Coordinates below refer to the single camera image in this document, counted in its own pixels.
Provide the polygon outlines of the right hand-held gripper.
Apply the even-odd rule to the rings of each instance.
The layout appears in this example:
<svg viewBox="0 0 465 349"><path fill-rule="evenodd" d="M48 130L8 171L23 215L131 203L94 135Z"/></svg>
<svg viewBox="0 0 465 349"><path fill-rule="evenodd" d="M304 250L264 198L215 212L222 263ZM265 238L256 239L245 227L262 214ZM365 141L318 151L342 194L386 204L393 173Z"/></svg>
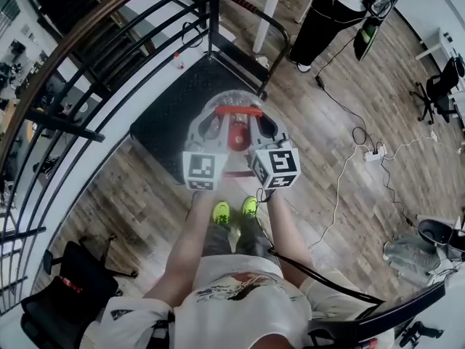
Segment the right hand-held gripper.
<svg viewBox="0 0 465 349"><path fill-rule="evenodd" d="M249 116L249 167L265 190L290 188L301 174L298 149L286 125L275 115Z"/></svg>

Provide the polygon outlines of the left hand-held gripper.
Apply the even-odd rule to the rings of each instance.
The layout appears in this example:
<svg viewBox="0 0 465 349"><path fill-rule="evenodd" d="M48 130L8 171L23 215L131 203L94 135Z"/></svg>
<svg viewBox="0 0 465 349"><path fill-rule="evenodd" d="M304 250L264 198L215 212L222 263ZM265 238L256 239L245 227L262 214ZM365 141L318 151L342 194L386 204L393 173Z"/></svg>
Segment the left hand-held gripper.
<svg viewBox="0 0 465 349"><path fill-rule="evenodd" d="M203 111L193 119L182 152L186 188L215 191L227 162L227 115Z"/></svg>

